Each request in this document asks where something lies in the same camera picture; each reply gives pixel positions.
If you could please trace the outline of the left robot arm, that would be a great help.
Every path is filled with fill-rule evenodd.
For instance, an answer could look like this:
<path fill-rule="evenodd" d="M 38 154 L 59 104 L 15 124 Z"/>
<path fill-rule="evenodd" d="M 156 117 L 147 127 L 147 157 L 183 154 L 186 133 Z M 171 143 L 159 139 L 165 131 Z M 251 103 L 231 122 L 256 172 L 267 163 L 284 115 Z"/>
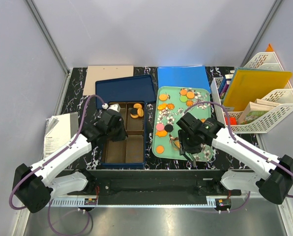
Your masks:
<path fill-rule="evenodd" d="M 31 213 L 37 213 L 51 200 L 71 192 L 86 195 L 95 191 L 96 178 L 85 169 L 60 177 L 59 174 L 75 160 L 102 147 L 107 141 L 120 142 L 127 138 L 120 105 L 106 106 L 101 117 L 85 126 L 71 140 L 50 156 L 15 170 L 12 196 L 16 196 Z"/>

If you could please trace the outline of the round yellow sandwich cookie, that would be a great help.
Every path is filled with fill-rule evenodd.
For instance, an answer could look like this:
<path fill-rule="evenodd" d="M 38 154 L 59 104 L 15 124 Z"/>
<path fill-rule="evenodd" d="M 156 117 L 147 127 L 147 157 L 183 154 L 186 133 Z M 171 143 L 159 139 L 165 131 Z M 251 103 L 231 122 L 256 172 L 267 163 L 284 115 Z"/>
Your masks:
<path fill-rule="evenodd" d="M 144 111 L 143 111 L 142 108 L 138 108 L 138 109 L 137 109 L 137 115 L 138 115 L 139 117 L 143 117 L 143 116 L 144 116 Z"/>
<path fill-rule="evenodd" d="M 179 142 L 179 141 L 173 141 L 173 147 L 174 147 L 176 150 L 179 150 L 179 149 L 180 149 L 180 142 Z"/>
<path fill-rule="evenodd" d="M 136 109 L 139 109 L 140 108 L 140 109 L 142 109 L 143 106 L 140 103 L 135 103 L 134 106 L 133 106 L 133 108 L 136 108 Z"/>

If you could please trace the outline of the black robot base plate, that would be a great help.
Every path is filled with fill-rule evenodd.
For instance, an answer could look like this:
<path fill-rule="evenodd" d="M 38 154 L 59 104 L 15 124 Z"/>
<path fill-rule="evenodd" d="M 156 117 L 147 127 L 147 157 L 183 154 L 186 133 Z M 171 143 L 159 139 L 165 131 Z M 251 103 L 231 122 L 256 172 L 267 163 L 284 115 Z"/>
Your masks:
<path fill-rule="evenodd" d="M 206 204 L 209 196 L 239 196 L 220 182 L 220 170 L 90 170 L 99 204 L 163 206 Z"/>

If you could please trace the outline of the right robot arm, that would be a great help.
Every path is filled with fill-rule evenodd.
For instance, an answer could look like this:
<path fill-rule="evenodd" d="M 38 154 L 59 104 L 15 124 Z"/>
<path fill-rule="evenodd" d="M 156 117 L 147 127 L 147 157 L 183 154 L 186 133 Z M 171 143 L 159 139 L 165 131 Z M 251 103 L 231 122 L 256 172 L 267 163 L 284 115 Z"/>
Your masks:
<path fill-rule="evenodd" d="M 263 151 L 233 134 L 223 123 L 208 118 L 201 121 L 185 113 L 180 127 L 180 155 L 188 157 L 207 145 L 219 149 L 246 164 L 251 172 L 227 170 L 212 183 L 213 191 L 223 195 L 229 190 L 258 192 L 271 203 L 280 205 L 293 185 L 293 159 Z"/>

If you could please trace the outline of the blue tin lid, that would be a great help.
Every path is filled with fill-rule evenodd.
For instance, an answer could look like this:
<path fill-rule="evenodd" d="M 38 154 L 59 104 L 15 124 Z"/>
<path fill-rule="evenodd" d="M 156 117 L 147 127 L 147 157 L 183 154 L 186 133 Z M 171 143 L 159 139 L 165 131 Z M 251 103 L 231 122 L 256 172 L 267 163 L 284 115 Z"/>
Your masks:
<path fill-rule="evenodd" d="M 156 94 L 152 77 L 141 75 L 95 82 L 96 95 L 104 102 L 154 103 Z"/>

